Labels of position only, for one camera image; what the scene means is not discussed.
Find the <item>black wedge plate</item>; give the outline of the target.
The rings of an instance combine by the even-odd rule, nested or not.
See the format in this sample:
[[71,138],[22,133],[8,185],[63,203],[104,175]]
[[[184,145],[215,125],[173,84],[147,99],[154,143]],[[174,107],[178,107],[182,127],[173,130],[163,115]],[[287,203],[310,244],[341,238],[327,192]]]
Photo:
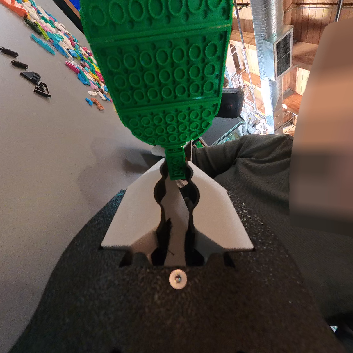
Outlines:
[[37,85],[41,80],[41,75],[33,71],[20,72],[20,76],[22,76],[34,85]]
[[44,97],[44,98],[51,98],[51,94],[47,85],[44,82],[38,82],[33,90],[34,93]]

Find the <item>grey desk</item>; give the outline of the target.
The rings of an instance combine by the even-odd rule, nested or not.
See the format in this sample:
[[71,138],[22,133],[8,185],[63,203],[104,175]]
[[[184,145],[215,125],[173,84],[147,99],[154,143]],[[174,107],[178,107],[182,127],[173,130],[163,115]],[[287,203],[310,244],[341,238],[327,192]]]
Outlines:
[[60,256],[121,189],[161,158],[121,123],[112,103],[86,102],[58,51],[47,52],[24,20],[1,5],[0,44],[41,75],[51,98],[33,92],[11,58],[0,64],[1,352],[29,323]]

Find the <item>pile of colourful bricks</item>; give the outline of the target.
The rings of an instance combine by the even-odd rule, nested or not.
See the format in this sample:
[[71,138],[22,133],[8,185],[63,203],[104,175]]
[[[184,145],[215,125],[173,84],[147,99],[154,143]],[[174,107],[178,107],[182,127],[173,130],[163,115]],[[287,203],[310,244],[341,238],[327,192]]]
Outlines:
[[66,67],[90,88],[89,98],[85,99],[87,104],[104,111],[101,101],[113,103],[93,53],[63,23],[36,1],[1,1],[1,5],[22,19],[32,31],[30,38],[34,43],[52,56],[64,56]]

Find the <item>large silver duct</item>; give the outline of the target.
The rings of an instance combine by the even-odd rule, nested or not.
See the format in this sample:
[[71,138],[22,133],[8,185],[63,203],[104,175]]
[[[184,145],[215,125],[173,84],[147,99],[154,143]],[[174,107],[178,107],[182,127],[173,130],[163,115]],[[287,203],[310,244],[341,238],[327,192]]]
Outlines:
[[257,50],[261,94],[269,134],[283,134],[283,75],[276,81],[266,77],[263,60],[263,40],[280,31],[283,24],[283,1],[251,1],[254,38]]

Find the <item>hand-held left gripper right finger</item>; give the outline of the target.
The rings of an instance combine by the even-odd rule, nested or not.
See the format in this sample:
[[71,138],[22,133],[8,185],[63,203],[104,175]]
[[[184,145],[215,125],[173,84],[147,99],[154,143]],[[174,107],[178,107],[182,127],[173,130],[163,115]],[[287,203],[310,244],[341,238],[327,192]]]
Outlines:
[[212,254],[253,251],[253,243],[226,189],[192,162],[186,163],[186,181],[186,262],[206,263]]

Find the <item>metal vent box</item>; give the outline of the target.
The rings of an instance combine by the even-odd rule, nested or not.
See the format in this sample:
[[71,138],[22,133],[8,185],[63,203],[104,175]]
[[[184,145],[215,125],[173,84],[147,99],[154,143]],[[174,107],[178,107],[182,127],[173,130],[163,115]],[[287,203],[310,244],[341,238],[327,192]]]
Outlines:
[[272,81],[278,80],[292,67],[293,30],[293,25],[284,25],[263,40],[264,72]]

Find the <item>green brick leaf model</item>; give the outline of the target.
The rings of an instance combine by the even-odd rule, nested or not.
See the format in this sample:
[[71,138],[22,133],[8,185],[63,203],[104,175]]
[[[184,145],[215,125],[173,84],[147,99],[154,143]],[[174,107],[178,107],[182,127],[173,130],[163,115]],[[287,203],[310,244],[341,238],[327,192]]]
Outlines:
[[232,29],[228,0],[85,0],[81,23],[119,118],[165,149],[186,179],[184,146],[211,126]]

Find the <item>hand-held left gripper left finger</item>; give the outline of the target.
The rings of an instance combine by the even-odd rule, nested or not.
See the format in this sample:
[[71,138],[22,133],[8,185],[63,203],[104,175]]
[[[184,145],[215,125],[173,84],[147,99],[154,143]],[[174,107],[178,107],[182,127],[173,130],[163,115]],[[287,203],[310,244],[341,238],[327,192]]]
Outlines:
[[103,249],[142,253],[150,263],[164,263],[170,242],[170,220],[162,200],[168,166],[158,161],[125,191],[101,243]]

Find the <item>person's right forearm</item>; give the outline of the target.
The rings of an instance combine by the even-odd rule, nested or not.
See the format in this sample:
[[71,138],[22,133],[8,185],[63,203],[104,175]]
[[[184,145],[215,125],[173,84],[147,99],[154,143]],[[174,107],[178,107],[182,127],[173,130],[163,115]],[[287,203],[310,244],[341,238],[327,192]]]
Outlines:
[[236,187],[278,199],[289,197],[293,136],[244,135],[220,145],[192,148],[192,161],[228,191]]

